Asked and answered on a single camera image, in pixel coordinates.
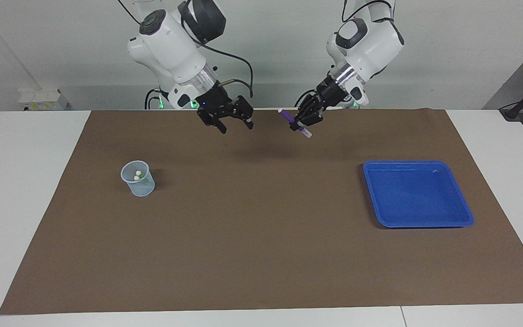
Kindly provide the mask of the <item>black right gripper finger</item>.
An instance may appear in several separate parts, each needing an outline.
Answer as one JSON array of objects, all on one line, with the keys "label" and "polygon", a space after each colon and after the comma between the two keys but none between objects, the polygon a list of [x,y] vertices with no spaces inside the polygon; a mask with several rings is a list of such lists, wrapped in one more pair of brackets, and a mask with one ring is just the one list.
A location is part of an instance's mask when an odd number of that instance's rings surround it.
[{"label": "black right gripper finger", "polygon": [[244,122],[249,130],[253,129],[254,123],[252,120],[253,107],[241,95],[232,101],[232,117]]},{"label": "black right gripper finger", "polygon": [[227,132],[226,126],[223,124],[223,122],[220,121],[220,119],[215,114],[211,114],[204,109],[198,109],[197,115],[199,116],[199,118],[201,118],[202,122],[206,126],[214,126],[222,134],[226,134],[226,132]]}]

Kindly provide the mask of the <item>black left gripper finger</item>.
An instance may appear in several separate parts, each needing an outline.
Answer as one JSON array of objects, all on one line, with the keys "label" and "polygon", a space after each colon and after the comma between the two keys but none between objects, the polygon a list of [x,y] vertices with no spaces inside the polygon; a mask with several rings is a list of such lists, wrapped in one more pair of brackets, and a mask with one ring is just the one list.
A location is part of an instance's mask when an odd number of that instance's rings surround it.
[{"label": "black left gripper finger", "polygon": [[297,103],[297,113],[298,112],[320,112],[321,109],[321,99],[318,93],[305,93]]},{"label": "black left gripper finger", "polygon": [[290,122],[290,129],[292,131],[302,131],[309,126],[323,121],[323,116],[320,112],[298,112],[293,120]]}]

